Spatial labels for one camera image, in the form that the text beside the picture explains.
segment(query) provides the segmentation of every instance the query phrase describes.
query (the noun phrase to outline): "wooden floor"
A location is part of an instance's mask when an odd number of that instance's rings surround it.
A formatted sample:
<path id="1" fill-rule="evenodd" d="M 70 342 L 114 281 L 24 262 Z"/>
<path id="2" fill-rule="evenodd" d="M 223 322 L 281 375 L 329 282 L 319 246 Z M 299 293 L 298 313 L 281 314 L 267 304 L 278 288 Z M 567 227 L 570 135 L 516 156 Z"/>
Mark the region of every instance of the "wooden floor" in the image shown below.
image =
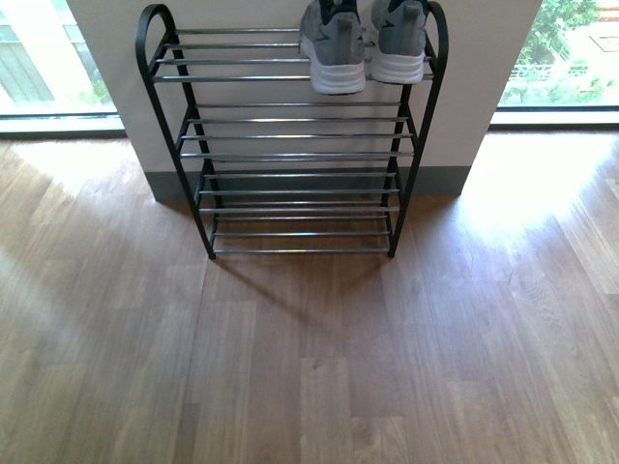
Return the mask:
<path id="1" fill-rule="evenodd" d="M 394 260 L 208 262 L 127 141 L 0 144 L 0 463 L 619 463 L 619 135 L 489 135 Z"/>

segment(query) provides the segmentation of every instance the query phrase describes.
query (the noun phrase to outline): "shoe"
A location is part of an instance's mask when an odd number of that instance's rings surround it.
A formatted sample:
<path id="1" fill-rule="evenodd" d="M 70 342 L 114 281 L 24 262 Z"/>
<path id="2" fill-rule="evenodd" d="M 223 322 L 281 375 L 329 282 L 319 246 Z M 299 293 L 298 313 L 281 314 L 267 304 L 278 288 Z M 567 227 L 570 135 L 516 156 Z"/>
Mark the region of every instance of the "shoe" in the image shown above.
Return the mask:
<path id="1" fill-rule="evenodd" d="M 364 41 L 356 0 L 312 0 L 301 20 L 301 50 L 320 94 L 342 95 L 366 87 Z"/>
<path id="2" fill-rule="evenodd" d="M 374 43 L 371 76 L 394 84 L 424 78 L 427 0 L 375 0 L 371 9 Z"/>

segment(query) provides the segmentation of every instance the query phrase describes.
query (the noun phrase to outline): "window sill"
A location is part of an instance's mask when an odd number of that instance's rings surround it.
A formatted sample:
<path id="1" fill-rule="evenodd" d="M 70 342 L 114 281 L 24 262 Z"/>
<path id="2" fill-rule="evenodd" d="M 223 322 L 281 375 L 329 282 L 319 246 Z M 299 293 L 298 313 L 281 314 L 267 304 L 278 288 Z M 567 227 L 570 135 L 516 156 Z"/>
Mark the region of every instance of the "window sill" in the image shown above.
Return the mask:
<path id="1" fill-rule="evenodd" d="M 125 137 L 117 114 L 0 117 L 0 138 Z"/>
<path id="2" fill-rule="evenodd" d="M 619 110 L 514 110 L 499 109 L 492 116 L 490 129 L 497 131 L 529 130 L 617 130 Z"/>

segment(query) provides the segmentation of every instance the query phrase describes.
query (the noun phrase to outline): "white shoe sole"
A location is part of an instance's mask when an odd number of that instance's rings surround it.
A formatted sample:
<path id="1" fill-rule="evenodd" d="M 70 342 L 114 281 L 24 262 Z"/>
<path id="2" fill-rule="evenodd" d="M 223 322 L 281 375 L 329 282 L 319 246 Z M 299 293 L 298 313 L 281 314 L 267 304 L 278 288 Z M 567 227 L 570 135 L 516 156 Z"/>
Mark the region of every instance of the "white shoe sole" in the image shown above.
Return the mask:
<path id="1" fill-rule="evenodd" d="M 377 46 L 371 58 L 371 76 L 390 84 L 417 84 L 424 78 L 424 57 L 388 55 Z"/>
<path id="2" fill-rule="evenodd" d="M 301 37 L 301 50 L 309 57 L 309 77 L 313 90 L 325 95 L 356 94 L 366 88 L 366 70 L 358 65 L 326 66 L 318 61 L 313 43 Z"/>

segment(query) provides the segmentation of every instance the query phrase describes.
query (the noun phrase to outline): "window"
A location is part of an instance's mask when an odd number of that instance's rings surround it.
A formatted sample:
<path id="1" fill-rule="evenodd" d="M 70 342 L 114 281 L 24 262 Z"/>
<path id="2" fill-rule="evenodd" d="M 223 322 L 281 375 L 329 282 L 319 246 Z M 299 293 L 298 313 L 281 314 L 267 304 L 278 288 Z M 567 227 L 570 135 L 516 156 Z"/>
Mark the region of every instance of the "window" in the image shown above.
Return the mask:
<path id="1" fill-rule="evenodd" d="M 619 0 L 544 0 L 499 106 L 619 105 Z"/>
<path id="2" fill-rule="evenodd" d="M 115 113 L 66 0 L 0 0 L 0 113 Z"/>

